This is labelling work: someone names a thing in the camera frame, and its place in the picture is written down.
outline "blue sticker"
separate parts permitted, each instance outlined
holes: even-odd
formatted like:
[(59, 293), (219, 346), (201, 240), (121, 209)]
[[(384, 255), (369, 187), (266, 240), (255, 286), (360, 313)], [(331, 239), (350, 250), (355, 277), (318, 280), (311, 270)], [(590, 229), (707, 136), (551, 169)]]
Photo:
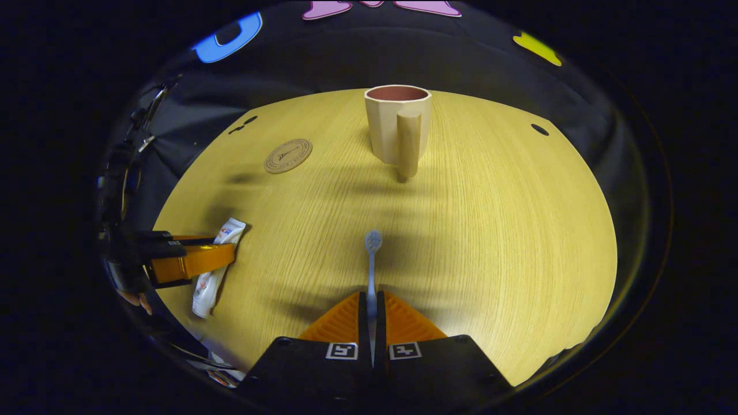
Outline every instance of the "blue sticker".
[(215, 38), (215, 34), (212, 34), (193, 46), (192, 50), (197, 53), (197, 57), (204, 64), (220, 61), (246, 46), (251, 39), (256, 37), (256, 34), (261, 29), (261, 24), (261, 14), (259, 12), (248, 15), (238, 21), (238, 26), (241, 27), (241, 34), (236, 36), (232, 41), (221, 45), (218, 43), (218, 39)]

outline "toothbrush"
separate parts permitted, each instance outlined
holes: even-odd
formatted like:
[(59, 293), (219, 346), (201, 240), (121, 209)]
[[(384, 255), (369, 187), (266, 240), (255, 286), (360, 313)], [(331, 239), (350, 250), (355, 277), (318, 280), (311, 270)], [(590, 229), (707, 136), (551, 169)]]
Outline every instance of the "toothbrush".
[(369, 325), (369, 345), (371, 365), (374, 367), (374, 346), (376, 343), (376, 293), (374, 292), (374, 254), (382, 246), (382, 234), (378, 230), (369, 231), (364, 238), (364, 245), (369, 252), (369, 286), (367, 288), (367, 319)]

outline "mug rim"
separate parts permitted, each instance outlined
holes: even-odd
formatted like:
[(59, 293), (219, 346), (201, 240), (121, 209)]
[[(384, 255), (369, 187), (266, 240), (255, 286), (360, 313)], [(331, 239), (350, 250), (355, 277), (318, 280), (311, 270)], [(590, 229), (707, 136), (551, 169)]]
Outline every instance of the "mug rim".
[[(378, 98), (374, 98), (374, 97), (370, 97), (369, 96), (369, 93), (370, 92), (372, 92), (372, 91), (374, 91), (376, 89), (380, 89), (380, 88), (387, 88), (389, 86), (405, 86), (407, 88), (419, 89), (419, 90), (425, 92), (427, 95), (424, 96), (424, 97), (422, 97), (422, 98), (418, 98), (416, 100), (380, 100)], [(377, 102), (380, 102), (380, 103), (412, 103), (412, 102), (418, 102), (418, 101), (427, 100), (430, 97), (432, 97), (432, 94), (430, 93), (429, 90), (427, 90), (425, 88), (421, 88), (420, 86), (414, 86), (414, 85), (403, 85), (403, 84), (400, 84), (400, 83), (392, 83), (392, 84), (389, 84), (389, 85), (374, 86), (373, 88), (369, 88), (366, 91), (364, 91), (364, 98), (366, 98), (368, 100), (377, 101)]]

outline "person's hand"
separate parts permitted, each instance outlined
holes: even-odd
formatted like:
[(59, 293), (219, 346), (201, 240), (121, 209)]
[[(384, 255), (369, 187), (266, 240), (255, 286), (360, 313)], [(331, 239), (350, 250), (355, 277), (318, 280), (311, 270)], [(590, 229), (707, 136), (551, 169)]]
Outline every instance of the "person's hand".
[(148, 305), (148, 301), (146, 300), (146, 296), (143, 295), (143, 292), (141, 294), (135, 295), (131, 294), (129, 292), (123, 292), (119, 289), (116, 289), (118, 291), (118, 294), (125, 298), (125, 300), (135, 306), (142, 306), (146, 312), (151, 315), (151, 306)]

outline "pink sticker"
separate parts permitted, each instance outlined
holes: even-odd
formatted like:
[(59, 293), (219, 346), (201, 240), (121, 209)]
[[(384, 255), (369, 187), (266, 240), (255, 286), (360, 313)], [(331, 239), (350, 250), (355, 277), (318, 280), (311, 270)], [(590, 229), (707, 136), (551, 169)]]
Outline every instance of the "pink sticker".
[[(433, 3), (433, 1), (422, 1), (422, 3)], [(353, 5), (347, 1), (311, 1), (310, 10), (303, 14), (305, 20), (315, 20), (338, 13), (343, 13), (351, 9)]]
[(461, 17), (461, 12), (451, 7), (448, 1), (395, 1), (394, 3), (397, 7), (402, 7), (403, 9), (435, 13), (443, 16)]

